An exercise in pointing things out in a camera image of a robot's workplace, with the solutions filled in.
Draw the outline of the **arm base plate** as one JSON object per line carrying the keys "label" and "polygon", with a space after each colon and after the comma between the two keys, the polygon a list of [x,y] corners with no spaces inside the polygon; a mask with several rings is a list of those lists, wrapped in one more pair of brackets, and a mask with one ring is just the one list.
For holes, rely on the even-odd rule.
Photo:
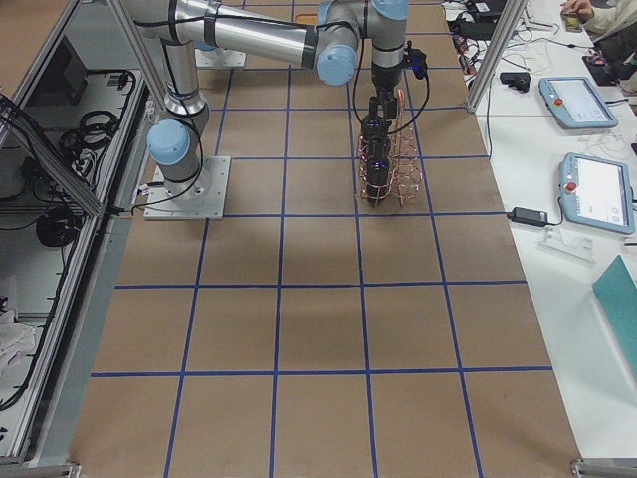
{"label": "arm base plate", "polygon": [[156,166],[153,180],[160,185],[149,189],[149,205],[144,208],[143,217],[149,220],[222,219],[230,167],[230,156],[206,156],[203,171],[188,188],[189,182],[180,185],[165,182]]}

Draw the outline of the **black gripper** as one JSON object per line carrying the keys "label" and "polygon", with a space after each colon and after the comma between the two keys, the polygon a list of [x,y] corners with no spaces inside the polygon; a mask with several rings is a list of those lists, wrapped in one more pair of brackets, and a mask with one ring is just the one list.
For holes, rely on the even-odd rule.
{"label": "black gripper", "polygon": [[370,114],[378,117],[378,111],[382,110],[385,120],[395,120],[398,113],[398,100],[395,90],[402,75],[401,64],[392,67],[382,67],[376,63],[371,64],[371,79],[375,87],[375,95],[369,99]]}

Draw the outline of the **person hand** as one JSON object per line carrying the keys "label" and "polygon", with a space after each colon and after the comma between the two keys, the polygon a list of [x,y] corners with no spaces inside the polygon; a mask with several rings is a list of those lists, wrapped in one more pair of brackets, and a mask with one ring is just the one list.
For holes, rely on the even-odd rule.
{"label": "person hand", "polygon": [[561,12],[564,15],[576,17],[581,22],[587,22],[594,16],[590,0],[567,0],[561,4]]}

